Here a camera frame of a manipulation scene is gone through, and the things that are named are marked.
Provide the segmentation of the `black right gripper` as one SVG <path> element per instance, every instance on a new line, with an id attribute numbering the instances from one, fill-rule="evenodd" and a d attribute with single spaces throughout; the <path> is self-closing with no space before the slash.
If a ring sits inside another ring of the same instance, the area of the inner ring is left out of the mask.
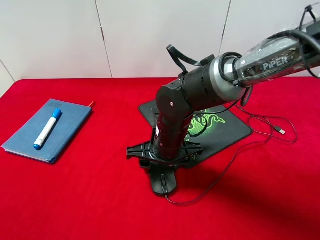
<path id="1" fill-rule="evenodd" d="M 197 159 L 197 155 L 201 155 L 203 148 L 199 143 L 184 141 L 181 149 L 175 159 L 165 160 L 159 158 L 153 152 L 153 143 L 156 135 L 156 128 L 152 129 L 151 140 L 126 148 L 126 157 L 139 158 L 139 166 L 143 169 L 150 169 L 152 163 L 160 166 L 173 167 L 177 170 L 180 167 L 189 167 Z"/>

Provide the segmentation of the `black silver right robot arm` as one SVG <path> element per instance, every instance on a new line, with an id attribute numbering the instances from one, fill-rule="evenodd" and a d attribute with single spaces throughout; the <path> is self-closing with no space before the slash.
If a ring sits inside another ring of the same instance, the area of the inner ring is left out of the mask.
<path id="1" fill-rule="evenodd" d="M 128 147 L 126 155 L 146 165 L 155 162 L 172 167 L 189 163 L 203 151 L 200 144 L 185 141 L 196 112 L 245 102 L 254 85 L 319 65 L 319 19 L 276 33 L 244 55 L 227 52 L 209 56 L 198 68 L 183 70 L 176 80 L 157 91 L 159 115 L 151 140 Z"/>

